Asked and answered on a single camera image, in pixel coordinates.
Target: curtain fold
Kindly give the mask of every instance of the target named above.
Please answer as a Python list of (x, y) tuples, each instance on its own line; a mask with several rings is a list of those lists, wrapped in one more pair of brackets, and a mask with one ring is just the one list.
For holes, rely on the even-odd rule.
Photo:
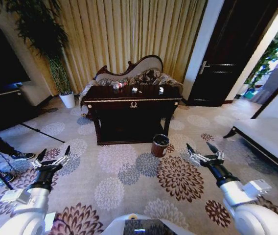
[(135, 63), (149, 54), (160, 56), (164, 72), (183, 82), (205, 4), (205, 0), (60, 1), (59, 21), (69, 37), (64, 64), (73, 91), (80, 93), (104, 65), (121, 73), (128, 61)]

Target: table drawer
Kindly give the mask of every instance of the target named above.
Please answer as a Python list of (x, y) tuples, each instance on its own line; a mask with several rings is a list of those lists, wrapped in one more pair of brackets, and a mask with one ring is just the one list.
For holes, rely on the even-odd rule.
[(89, 109), (167, 109), (178, 105), (179, 100), (130, 100), (130, 101), (107, 101), (85, 102)]

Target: sofa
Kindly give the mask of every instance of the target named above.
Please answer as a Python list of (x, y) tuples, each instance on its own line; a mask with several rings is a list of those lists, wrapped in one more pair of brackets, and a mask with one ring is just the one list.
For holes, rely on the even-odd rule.
[(167, 84), (177, 88), (180, 94), (183, 93), (182, 83), (163, 73), (161, 58), (156, 55), (147, 55), (135, 64), (129, 61), (128, 68), (123, 73), (112, 73), (107, 70), (107, 66), (103, 66), (80, 94), (79, 106), (82, 106), (81, 100), (92, 86), (113, 86), (119, 82), (127, 82), (132, 86)]
[(267, 158), (278, 165), (278, 118), (238, 120), (224, 138), (240, 134)]

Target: small trash bin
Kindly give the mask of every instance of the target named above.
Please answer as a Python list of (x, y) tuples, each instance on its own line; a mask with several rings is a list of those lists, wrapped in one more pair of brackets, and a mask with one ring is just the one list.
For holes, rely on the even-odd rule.
[(162, 158), (166, 154), (169, 145), (169, 138), (163, 134), (157, 134), (153, 138), (151, 153), (157, 158)]

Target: dark wooden console table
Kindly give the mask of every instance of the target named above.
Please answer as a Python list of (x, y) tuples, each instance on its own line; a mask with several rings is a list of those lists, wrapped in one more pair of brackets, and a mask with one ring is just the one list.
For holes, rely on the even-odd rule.
[[(95, 125), (97, 144), (152, 142), (155, 134), (168, 135), (171, 117), (181, 96), (170, 85), (94, 86), (83, 98)], [(161, 119), (165, 118), (164, 128)]]

